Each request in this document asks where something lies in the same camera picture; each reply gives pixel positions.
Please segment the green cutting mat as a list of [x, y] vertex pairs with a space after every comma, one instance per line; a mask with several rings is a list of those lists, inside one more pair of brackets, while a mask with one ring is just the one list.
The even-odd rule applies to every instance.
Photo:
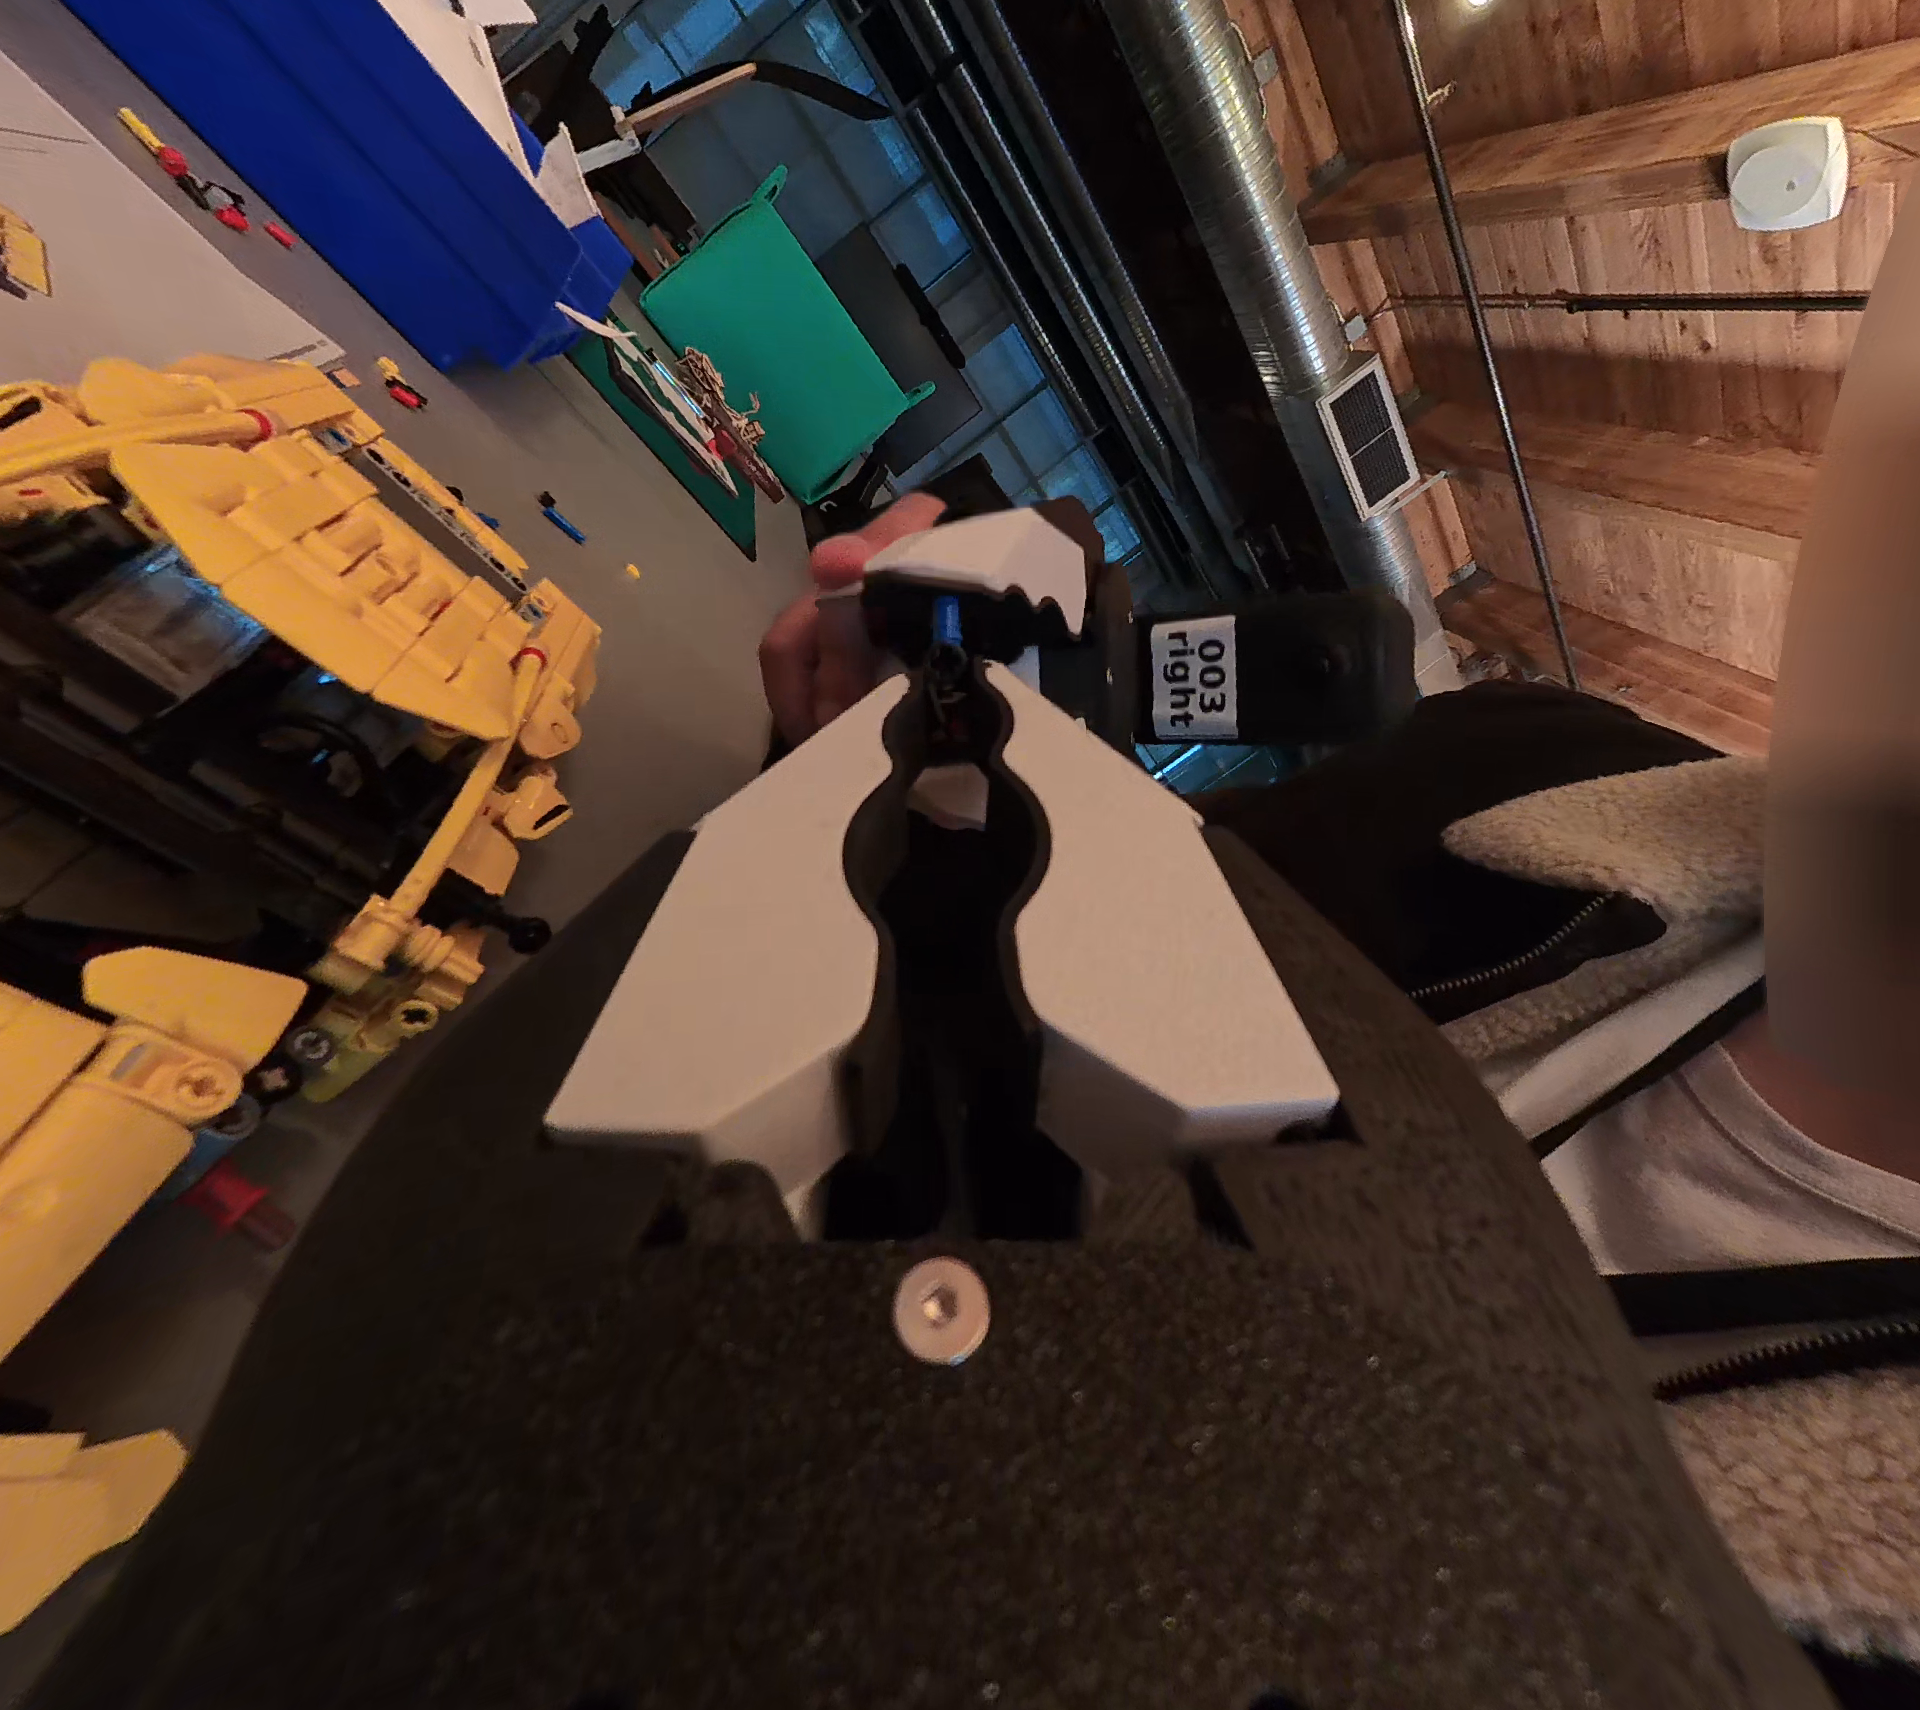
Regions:
[[658, 456], [688, 500], [721, 531], [721, 537], [759, 559], [759, 492], [729, 456], [721, 456], [688, 392], [676, 361], [643, 323], [582, 323], [566, 361], [612, 408], [612, 417]]

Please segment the silver ventilation duct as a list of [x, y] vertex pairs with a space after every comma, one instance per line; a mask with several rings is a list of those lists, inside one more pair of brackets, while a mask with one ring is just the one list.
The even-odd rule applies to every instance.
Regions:
[[1317, 415], [1360, 374], [1360, 361], [1281, 182], [1281, 154], [1264, 124], [1264, 97], [1229, 5], [1097, 5], [1274, 417], [1264, 448], [1292, 472], [1292, 492], [1310, 506], [1313, 537], [1343, 580], [1387, 589], [1402, 600], [1415, 690], [1458, 690], [1461, 679], [1402, 510], [1360, 516], [1335, 442]]

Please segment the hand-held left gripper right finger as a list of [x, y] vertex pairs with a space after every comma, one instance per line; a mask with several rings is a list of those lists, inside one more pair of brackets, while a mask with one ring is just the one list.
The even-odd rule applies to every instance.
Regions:
[[1009, 667], [1002, 767], [1046, 828], [1014, 913], [1018, 993], [1046, 1035], [1036, 1127], [1128, 1174], [1271, 1145], [1335, 1115], [1335, 1083], [1239, 908], [1201, 817]]

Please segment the wooden model kit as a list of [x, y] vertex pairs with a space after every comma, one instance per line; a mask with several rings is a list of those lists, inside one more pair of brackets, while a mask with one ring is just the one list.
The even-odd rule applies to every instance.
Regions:
[[701, 421], [709, 429], [709, 448], [729, 461], [767, 502], [783, 502], [778, 477], [763, 456], [763, 421], [759, 421], [759, 393], [750, 408], [735, 408], [726, 400], [721, 374], [705, 348], [688, 348], [676, 361], [676, 383], [688, 400], [701, 408]]

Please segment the yellow toy brick car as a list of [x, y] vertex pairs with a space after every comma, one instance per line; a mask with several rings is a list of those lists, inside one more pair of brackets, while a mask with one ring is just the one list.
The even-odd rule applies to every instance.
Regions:
[[307, 363], [3, 383], [3, 1350], [548, 942], [594, 640]]

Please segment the white square mounted device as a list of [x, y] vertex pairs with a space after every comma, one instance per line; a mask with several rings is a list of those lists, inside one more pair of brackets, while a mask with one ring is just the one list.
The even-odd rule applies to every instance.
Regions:
[[1743, 234], [1828, 224], [1846, 191], [1846, 130], [1837, 118], [1780, 118], [1725, 144], [1729, 218]]

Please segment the brown fleece-lined jacket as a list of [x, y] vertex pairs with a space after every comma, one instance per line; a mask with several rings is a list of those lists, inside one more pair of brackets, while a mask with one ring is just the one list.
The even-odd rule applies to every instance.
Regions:
[[[1703, 967], [1769, 982], [1762, 802], [1762, 757], [1598, 695], [1479, 681], [1197, 811], [1484, 1071]], [[1643, 1356], [1736, 1566], [1834, 1702], [1914, 1707], [1914, 1356], [1860, 1330]]]

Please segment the teal plastic bin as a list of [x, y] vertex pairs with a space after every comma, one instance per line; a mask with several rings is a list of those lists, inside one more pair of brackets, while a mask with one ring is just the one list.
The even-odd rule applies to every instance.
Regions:
[[776, 167], [691, 256], [645, 283], [643, 314], [718, 369], [729, 408], [759, 406], [759, 455], [790, 500], [822, 502], [934, 383], [901, 392], [790, 234]]

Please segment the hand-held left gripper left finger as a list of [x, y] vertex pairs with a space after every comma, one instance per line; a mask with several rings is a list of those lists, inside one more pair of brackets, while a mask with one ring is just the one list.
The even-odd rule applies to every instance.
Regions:
[[959, 1205], [930, 1053], [901, 1016], [921, 675], [701, 817], [543, 1129], [755, 1166], [824, 1236], [924, 1236]]

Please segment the white vent grille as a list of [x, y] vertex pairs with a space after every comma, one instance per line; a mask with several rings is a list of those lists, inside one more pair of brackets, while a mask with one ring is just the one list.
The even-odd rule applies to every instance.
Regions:
[[1420, 469], [1378, 355], [1321, 392], [1313, 415], [1360, 522], [1383, 522], [1420, 491]]

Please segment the white striped shirt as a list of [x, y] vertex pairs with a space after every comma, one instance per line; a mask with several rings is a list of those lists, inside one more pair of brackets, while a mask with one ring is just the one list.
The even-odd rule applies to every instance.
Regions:
[[1722, 960], [1479, 1077], [1632, 1338], [1914, 1356], [1914, 995]]

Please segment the open instruction booklet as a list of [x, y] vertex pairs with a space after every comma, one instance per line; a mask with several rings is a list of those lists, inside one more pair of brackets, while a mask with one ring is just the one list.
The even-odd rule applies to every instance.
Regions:
[[298, 361], [343, 348], [251, 283], [145, 177], [0, 65], [0, 383], [73, 385], [92, 361]]

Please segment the person's right hand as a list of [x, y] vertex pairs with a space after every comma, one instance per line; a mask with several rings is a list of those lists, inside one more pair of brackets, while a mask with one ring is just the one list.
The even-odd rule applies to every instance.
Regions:
[[877, 679], [865, 622], [865, 565], [901, 537], [934, 531], [944, 500], [907, 492], [850, 535], [809, 552], [809, 594], [759, 640], [759, 679], [772, 712], [767, 765], [849, 712]]

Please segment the scattered small brick pins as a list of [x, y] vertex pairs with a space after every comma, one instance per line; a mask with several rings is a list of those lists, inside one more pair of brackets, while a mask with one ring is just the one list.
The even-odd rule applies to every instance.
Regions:
[[229, 234], [263, 234], [282, 252], [294, 252], [294, 234], [270, 212], [251, 208], [246, 191], [201, 177], [176, 144], [165, 144], [134, 107], [114, 107], [123, 136], [158, 160], [158, 169]]

